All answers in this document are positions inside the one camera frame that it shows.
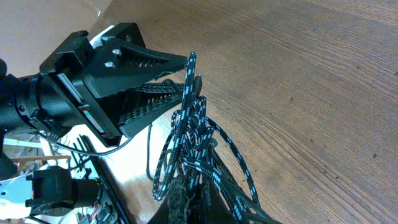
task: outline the equipment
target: equipment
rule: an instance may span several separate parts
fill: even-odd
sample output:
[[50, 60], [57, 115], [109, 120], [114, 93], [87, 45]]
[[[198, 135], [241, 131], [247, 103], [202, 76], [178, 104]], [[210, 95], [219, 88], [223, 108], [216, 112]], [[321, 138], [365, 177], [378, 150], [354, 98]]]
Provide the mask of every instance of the equipment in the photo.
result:
[[[182, 109], [172, 116], [172, 132], [154, 176], [154, 199], [164, 199], [164, 202], [149, 223], [277, 223], [260, 209], [242, 155], [226, 133], [206, 116], [206, 98], [200, 96], [201, 77], [195, 77], [195, 53], [191, 53], [187, 60], [184, 56], [148, 50], [134, 23], [118, 24], [107, 30], [100, 41], [91, 44], [87, 35], [86, 31], [69, 35], [40, 66], [37, 75], [21, 79], [6, 76], [6, 65], [0, 61], [2, 138], [42, 131], [40, 137], [58, 147], [84, 155], [104, 156], [125, 146], [153, 120], [182, 103]], [[184, 68], [187, 68], [185, 84], [171, 80], [148, 83]], [[87, 125], [105, 146], [117, 146], [122, 135], [129, 140], [102, 154], [57, 142], [78, 124]], [[221, 134], [242, 167], [252, 200], [243, 193], [217, 155], [212, 138], [214, 130]], [[173, 148], [169, 150], [170, 159], [165, 164], [171, 141]], [[163, 165], [165, 176], [159, 188]], [[16, 168], [5, 154], [0, 158], [0, 166], [4, 168], [0, 171], [1, 177], [10, 178], [15, 174]], [[33, 200], [25, 203], [26, 207], [33, 208], [28, 215], [43, 214], [38, 208], [49, 204], [51, 210], [46, 212], [47, 215], [64, 215], [68, 212], [65, 208], [101, 206], [96, 204], [99, 188], [94, 180], [73, 180], [68, 170], [58, 168], [38, 171], [34, 172], [33, 178], [23, 181], [22, 177], [16, 177], [24, 185], [28, 185], [26, 182], [30, 179], [33, 182]], [[47, 184], [57, 182], [62, 176], [65, 195], [43, 196]], [[85, 189], [91, 194], [83, 197], [81, 191]], [[101, 211], [95, 214], [101, 218], [111, 214], [110, 209]]]

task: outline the wooden tabletop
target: wooden tabletop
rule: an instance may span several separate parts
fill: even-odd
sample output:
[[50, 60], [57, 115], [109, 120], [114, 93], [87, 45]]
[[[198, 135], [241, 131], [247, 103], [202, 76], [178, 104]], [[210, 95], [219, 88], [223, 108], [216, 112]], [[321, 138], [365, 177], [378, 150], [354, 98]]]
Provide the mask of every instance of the wooden tabletop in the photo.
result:
[[[398, 6], [374, 2], [114, 0], [91, 36], [136, 22], [149, 49], [195, 51], [208, 116], [240, 148], [276, 220], [398, 223]], [[154, 123], [152, 171], [170, 115]], [[138, 223], [160, 204], [144, 175], [145, 142], [146, 129], [107, 158]]]

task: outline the table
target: table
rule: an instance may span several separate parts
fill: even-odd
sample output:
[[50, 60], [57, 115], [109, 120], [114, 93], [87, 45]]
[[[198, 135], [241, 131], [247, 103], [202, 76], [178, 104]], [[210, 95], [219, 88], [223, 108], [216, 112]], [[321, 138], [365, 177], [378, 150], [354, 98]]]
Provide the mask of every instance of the table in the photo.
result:
[[[198, 54], [208, 116], [240, 148], [273, 218], [398, 222], [395, 1], [114, 0], [90, 35], [119, 22], [136, 22], [149, 49]], [[170, 115], [154, 123], [152, 171]], [[106, 160], [146, 223], [160, 204], [144, 175], [146, 129], [134, 141]], [[232, 153], [221, 141], [216, 150], [248, 192]]]

